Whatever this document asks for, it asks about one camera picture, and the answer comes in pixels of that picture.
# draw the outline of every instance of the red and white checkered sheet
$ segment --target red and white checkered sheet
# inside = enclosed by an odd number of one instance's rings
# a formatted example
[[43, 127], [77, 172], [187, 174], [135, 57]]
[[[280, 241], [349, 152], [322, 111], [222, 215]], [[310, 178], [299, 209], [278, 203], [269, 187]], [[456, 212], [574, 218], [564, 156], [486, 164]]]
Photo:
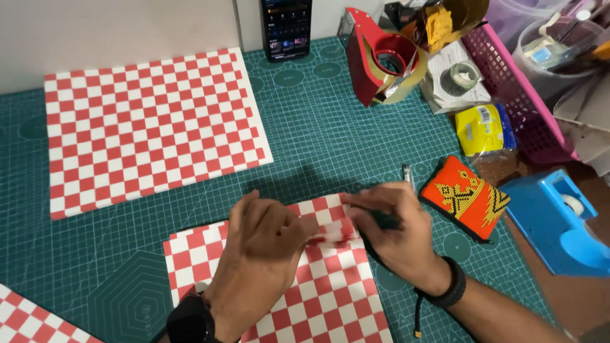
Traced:
[[0, 342], [101, 343], [0, 284]]
[[[356, 230], [351, 219], [347, 216], [347, 210], [350, 206], [341, 202], [339, 194], [302, 201], [287, 207], [299, 217], [313, 217], [318, 220], [320, 232], [309, 241], [311, 245], [337, 243], [336, 247], [339, 247], [338, 244], [342, 242], [349, 242], [360, 237], [358, 230]], [[210, 227], [226, 225], [227, 223], [227, 221], [224, 221], [180, 231], [170, 234], [170, 239], [188, 236], [189, 234], [201, 232]]]
[[[163, 243], [174, 307], [210, 284], [227, 233], [223, 222]], [[242, 342], [392, 342], [362, 239], [307, 247], [290, 289]]]
[[239, 48], [45, 76], [51, 218], [273, 162]]

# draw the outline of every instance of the phone screen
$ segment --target phone screen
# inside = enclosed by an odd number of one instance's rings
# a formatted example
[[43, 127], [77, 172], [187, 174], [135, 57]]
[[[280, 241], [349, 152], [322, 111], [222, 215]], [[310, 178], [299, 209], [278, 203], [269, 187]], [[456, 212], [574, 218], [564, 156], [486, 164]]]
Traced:
[[309, 53], [312, 0], [261, 0], [265, 50], [272, 62]]

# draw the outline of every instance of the plastic basket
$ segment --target plastic basket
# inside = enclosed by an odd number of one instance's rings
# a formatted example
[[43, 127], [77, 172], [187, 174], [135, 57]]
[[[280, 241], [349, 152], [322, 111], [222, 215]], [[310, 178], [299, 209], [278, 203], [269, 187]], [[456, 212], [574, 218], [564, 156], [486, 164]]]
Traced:
[[482, 25], [462, 37], [462, 42], [481, 70], [492, 99], [506, 106], [519, 150], [537, 164], [580, 160], [492, 27]]

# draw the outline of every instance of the red tape dispenser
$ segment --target red tape dispenser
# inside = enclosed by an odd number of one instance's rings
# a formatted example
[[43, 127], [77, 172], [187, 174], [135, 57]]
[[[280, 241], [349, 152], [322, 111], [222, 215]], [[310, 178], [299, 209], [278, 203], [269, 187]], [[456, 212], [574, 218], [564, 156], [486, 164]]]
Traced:
[[350, 68], [351, 85], [364, 106], [404, 99], [428, 70], [426, 53], [398, 31], [384, 31], [367, 12], [353, 7], [337, 33]]

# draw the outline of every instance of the green cutting mat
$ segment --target green cutting mat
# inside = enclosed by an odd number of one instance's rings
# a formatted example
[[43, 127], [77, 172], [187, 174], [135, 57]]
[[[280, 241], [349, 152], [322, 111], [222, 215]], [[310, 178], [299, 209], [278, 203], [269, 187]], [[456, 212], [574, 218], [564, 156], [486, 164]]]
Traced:
[[[171, 308], [161, 245], [170, 233], [224, 220], [254, 187], [289, 204], [399, 180], [407, 162], [419, 189], [441, 157], [459, 155], [449, 120], [430, 113], [419, 89], [398, 104], [361, 105], [336, 38], [312, 42], [294, 62], [269, 64], [262, 51], [244, 58], [274, 163], [56, 222], [43, 92], [0, 97], [0, 282], [102, 340], [149, 341]], [[552, 320], [503, 223], [495, 245], [478, 245], [427, 209], [440, 254]], [[371, 267], [395, 341], [415, 341], [411, 287]], [[422, 310], [418, 342], [472, 341], [443, 311]]]

